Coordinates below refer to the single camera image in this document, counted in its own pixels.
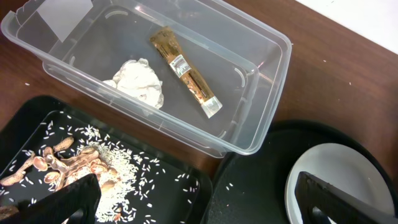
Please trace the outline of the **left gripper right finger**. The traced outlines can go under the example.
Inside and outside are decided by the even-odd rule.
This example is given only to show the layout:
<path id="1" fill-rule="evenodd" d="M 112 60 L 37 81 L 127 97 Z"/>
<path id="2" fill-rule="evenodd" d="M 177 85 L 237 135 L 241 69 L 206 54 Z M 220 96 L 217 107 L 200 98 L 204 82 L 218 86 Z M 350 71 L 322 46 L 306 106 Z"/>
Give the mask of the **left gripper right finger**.
<path id="1" fill-rule="evenodd" d="M 381 212 L 308 172 L 300 172 L 295 197 L 304 224 L 397 224 L 397 218 Z"/>

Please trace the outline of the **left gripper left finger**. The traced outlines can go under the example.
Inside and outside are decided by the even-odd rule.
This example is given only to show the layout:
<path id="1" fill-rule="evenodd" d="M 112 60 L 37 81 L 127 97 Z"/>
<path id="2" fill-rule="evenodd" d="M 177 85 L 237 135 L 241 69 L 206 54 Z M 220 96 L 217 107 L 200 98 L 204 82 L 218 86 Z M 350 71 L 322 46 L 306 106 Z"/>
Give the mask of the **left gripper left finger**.
<path id="1" fill-rule="evenodd" d="M 101 198 L 97 177 L 88 174 L 39 200 L 29 208 L 1 220 L 1 224 L 95 223 Z"/>

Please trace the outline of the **white tissue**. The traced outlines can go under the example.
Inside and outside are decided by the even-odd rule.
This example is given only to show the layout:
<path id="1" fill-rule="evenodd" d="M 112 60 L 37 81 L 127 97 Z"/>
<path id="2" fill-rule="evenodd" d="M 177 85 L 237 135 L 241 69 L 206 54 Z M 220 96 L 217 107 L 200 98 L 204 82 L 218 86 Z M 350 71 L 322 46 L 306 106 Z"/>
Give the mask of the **white tissue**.
<path id="1" fill-rule="evenodd" d="M 160 109 L 164 104 L 163 82 L 145 58 L 124 62 L 112 79 L 103 83 L 154 108 Z"/>

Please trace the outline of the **gold snack wrapper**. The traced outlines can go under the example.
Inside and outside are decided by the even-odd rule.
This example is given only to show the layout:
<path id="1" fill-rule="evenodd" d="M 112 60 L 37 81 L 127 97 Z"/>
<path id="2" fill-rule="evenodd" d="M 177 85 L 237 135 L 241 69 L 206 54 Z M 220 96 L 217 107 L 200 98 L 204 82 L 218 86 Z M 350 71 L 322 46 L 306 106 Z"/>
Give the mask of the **gold snack wrapper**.
<path id="1" fill-rule="evenodd" d="M 178 76 L 178 79 L 187 86 L 208 118 L 222 109 L 222 103 L 212 92 L 201 73 L 189 61 L 170 27 L 164 27 L 153 34 L 150 37 L 150 42 L 165 59 L 174 74 Z"/>

